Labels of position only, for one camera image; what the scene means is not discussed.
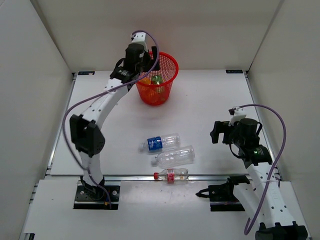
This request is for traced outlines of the green plastic bottle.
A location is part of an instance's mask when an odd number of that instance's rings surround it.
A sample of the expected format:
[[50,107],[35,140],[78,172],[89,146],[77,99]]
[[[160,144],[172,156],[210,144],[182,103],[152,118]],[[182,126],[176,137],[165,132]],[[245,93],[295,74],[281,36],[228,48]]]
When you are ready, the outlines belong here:
[[161,75],[154,75],[151,77],[151,83],[153,85],[161,85],[163,83],[163,78]]

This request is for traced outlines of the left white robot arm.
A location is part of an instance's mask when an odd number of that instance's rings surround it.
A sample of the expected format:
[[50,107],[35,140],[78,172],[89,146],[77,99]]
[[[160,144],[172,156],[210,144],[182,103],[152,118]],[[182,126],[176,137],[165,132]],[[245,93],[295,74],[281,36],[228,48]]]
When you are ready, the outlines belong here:
[[101,172],[100,152],[105,145],[101,128],[118,101],[139,80],[142,73],[159,70],[159,50],[152,46],[148,52],[140,43],[131,43],[125,57],[119,60],[100,96],[81,114],[69,119],[71,142],[81,158],[83,176],[80,178],[86,193],[93,199],[111,203]]

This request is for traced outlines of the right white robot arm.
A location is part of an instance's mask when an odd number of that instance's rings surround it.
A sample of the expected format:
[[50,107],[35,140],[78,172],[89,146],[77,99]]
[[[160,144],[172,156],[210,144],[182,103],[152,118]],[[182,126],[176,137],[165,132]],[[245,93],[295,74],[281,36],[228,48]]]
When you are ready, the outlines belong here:
[[222,142],[236,146],[237,159],[241,159],[249,176],[229,176],[226,183],[209,185],[196,193],[199,198],[208,198],[213,212],[238,211],[248,215],[244,234],[248,235],[254,224],[257,240],[305,240],[306,226],[299,225],[289,211],[280,191],[280,180],[274,172],[274,161],[266,147],[260,144],[262,124],[251,118],[234,123],[216,121],[210,132],[213,144]]

